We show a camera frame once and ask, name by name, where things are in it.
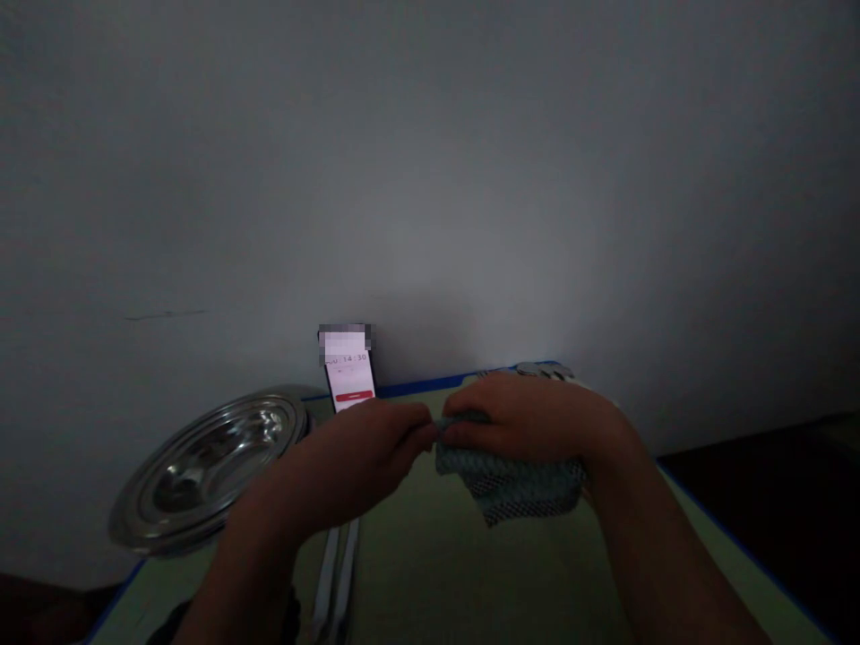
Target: wall mark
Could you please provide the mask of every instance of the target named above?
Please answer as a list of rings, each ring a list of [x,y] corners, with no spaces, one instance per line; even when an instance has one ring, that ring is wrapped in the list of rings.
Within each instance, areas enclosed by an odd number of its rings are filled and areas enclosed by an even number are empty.
[[[208,314],[209,309],[194,309],[193,311],[185,312],[161,312],[160,314],[146,314],[142,316],[126,316],[125,319],[132,323],[139,323],[144,320],[152,320],[154,318],[183,318],[190,315]]]

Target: dark floor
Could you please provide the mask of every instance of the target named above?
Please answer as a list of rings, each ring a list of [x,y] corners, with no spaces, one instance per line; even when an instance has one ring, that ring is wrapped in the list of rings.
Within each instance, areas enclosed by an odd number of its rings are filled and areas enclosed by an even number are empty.
[[[0,642],[67,645],[82,641],[118,589],[80,592],[0,574]]]
[[[860,643],[857,419],[833,417],[659,460],[843,643]]]

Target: stainless steel bowl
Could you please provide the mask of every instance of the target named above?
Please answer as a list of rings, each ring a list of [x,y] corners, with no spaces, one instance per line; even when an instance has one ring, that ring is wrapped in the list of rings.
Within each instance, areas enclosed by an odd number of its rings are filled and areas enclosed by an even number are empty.
[[[308,426],[301,401],[279,388],[203,415],[129,479],[110,514],[111,538],[141,555],[193,550],[223,527],[248,482]]]

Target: left hand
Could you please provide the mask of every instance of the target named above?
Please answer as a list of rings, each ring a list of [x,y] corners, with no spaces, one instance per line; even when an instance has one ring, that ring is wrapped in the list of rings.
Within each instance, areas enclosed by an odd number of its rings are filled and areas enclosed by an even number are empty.
[[[248,487],[230,511],[225,538],[273,536],[298,549],[393,493],[435,437],[423,403],[358,403],[290,447]]]

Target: hand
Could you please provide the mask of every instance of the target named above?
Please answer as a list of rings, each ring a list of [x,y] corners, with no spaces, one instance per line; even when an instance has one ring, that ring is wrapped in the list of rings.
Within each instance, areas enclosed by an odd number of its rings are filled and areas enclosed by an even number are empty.
[[[491,372],[452,394],[443,413],[478,410],[490,424],[462,422],[445,431],[446,445],[491,452],[507,459],[561,461],[589,457],[629,428],[621,411],[573,383]]]
[[[314,430],[258,477],[230,512],[228,532],[275,534],[298,548],[395,491],[436,437],[423,403],[370,399]]]

